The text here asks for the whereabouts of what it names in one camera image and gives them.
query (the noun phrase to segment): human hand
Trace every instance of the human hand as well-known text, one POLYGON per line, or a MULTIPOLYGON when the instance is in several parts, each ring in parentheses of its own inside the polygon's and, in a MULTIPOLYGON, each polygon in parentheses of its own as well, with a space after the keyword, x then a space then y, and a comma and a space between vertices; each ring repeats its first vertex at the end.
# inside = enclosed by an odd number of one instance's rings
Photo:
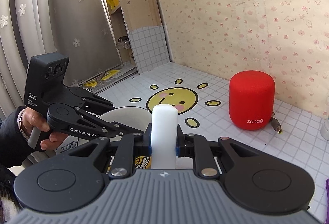
MULTIPOLYGON (((50 127, 43 116, 29 107, 24 110, 21 121, 22 129, 28 137, 30 137, 33 127, 37 127, 45 132, 50 130, 50 127)), ((41 149, 50 151, 55 150, 67 137, 68 135, 64 133, 54 131, 50 134, 49 139, 41 142, 41 149)))

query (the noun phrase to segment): grid tile pattern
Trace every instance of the grid tile pattern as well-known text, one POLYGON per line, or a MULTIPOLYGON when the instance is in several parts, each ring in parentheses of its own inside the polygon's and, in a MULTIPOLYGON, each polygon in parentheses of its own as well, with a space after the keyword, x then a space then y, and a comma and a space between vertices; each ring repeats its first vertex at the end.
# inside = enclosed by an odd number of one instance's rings
MULTIPOLYGON (((279 100, 275 100, 275 116, 279 119, 283 133, 276 133, 270 124, 262 130, 247 131, 234 126, 228 114, 228 81, 189 67, 170 63, 155 68, 151 72, 128 78, 105 90, 100 96, 114 102, 114 106, 145 107, 154 93, 172 87, 185 87, 194 90, 199 101, 190 111, 179 115, 179 124, 184 133, 197 133, 208 140, 218 140, 220 136, 229 136, 256 149, 274 155, 305 169, 315 182, 315 194, 310 203, 309 212, 321 222, 327 214, 327 194, 325 181, 329 178, 329 143, 320 135, 323 119, 279 100), (175 85, 181 78, 183 83, 175 85), (209 85, 197 89, 201 83, 209 85), (159 86, 157 90, 150 85, 159 86), (129 99, 139 97, 138 103, 129 99), (206 106, 208 100, 219 100, 221 106, 206 106), (197 129, 185 124, 187 117, 200 122, 197 129)), ((189 158, 179 158, 178 168, 191 168, 189 158)))
POLYGON ((128 36, 140 74, 169 63, 163 26, 139 28, 128 36))

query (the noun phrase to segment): pink cheek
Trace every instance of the pink cheek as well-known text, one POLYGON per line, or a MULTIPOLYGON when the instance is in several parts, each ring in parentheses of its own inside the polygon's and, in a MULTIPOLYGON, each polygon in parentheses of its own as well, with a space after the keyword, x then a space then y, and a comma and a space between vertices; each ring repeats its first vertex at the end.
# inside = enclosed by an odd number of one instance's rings
POLYGON ((175 105, 174 106, 178 111, 183 111, 184 110, 184 105, 180 105, 180 104, 178 104, 178 105, 175 105))
POLYGON ((160 93, 160 94, 159 94, 159 97, 160 97, 160 98, 164 98, 164 97, 167 96, 167 95, 168 95, 167 93, 160 93))

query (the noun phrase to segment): screw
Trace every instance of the screw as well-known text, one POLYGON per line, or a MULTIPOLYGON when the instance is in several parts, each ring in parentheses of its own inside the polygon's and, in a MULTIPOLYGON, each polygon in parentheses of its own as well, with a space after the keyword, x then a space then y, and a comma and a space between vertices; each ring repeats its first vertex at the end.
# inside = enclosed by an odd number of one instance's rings
POLYGON ((121 177, 127 174, 127 170, 125 170, 124 168, 114 168, 111 171, 111 175, 115 176, 115 177, 121 177))
POLYGON ((201 174, 206 177, 212 177, 217 175, 217 170, 213 168, 204 168, 201 170, 201 174))

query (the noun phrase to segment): red cylindrical speaker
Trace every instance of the red cylindrical speaker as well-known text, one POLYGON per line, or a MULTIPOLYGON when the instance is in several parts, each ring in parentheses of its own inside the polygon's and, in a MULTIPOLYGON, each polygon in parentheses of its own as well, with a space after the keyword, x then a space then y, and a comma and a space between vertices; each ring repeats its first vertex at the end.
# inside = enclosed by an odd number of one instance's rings
POLYGON ((261 71, 242 71, 230 81, 229 114, 245 130, 261 129, 269 123, 274 105, 275 83, 261 71))

